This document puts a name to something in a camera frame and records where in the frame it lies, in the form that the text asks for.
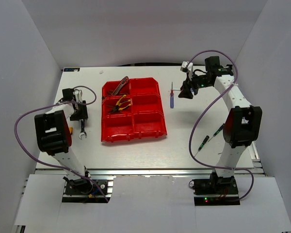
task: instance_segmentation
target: wrench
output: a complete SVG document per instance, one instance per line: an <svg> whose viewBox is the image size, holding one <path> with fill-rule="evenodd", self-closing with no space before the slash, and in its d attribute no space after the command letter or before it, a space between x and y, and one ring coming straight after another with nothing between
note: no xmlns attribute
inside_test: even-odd
<svg viewBox="0 0 291 233"><path fill-rule="evenodd" d="M82 140L82 136L85 136L85 138L87 138L87 134L85 132L85 119L81 120L81 132L79 134L79 139Z"/></svg>

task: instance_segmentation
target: yellow-handled pliers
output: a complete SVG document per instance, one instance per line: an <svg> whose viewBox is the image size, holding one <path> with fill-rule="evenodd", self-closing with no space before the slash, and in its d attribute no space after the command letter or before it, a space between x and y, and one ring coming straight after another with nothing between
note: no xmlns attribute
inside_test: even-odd
<svg viewBox="0 0 291 233"><path fill-rule="evenodd" d="M120 108L120 106L121 106L123 103L130 102L130 100L125 100L125 101L121 102L122 99L125 98L125 97L126 97L126 95L123 95L123 96L122 96L122 97L121 97L121 98L116 102L116 105L115 105L115 106L109 106L109 105L108 105L109 107L112 107L112 108L113 108L112 110L109 111L109 113L120 112L120 111L122 111L122 110L127 109L128 107L130 107L130 106L131 106L131 103L128 104L128 105L126 105L125 107Z"/></svg>

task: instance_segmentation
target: wrench head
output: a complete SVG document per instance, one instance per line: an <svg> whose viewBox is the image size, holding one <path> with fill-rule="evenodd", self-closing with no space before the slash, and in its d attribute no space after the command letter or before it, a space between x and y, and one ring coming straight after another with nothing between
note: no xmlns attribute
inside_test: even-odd
<svg viewBox="0 0 291 233"><path fill-rule="evenodd" d="M79 134L79 139L82 140L82 136L84 136L85 138L87 138L86 132L81 132L81 133Z"/></svg>

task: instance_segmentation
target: red tray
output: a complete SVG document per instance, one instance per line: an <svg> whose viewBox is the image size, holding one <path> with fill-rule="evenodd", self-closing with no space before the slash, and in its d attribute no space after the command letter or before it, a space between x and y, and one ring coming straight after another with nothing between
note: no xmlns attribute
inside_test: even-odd
<svg viewBox="0 0 291 233"><path fill-rule="evenodd" d="M158 82L153 78L130 79L119 95L110 96L120 81L106 82L102 87L101 141L114 142L142 137L167 135ZM123 94L131 107L109 114Z"/></svg>

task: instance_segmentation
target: wall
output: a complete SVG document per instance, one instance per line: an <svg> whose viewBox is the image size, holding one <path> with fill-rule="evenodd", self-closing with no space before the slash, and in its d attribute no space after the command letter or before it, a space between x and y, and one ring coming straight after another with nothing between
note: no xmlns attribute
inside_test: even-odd
<svg viewBox="0 0 291 233"><path fill-rule="evenodd" d="M291 221L291 0L268 0L237 65L242 91L263 110L257 148Z"/></svg>
<svg viewBox="0 0 291 233"><path fill-rule="evenodd" d="M34 163L15 140L20 114L50 104L60 69L21 0L0 1L0 233L8 233L25 179ZM19 126L29 151L37 152L33 116Z"/></svg>
<svg viewBox="0 0 291 233"><path fill-rule="evenodd" d="M266 0L23 2L63 68L182 63L206 49L236 59Z"/></svg>

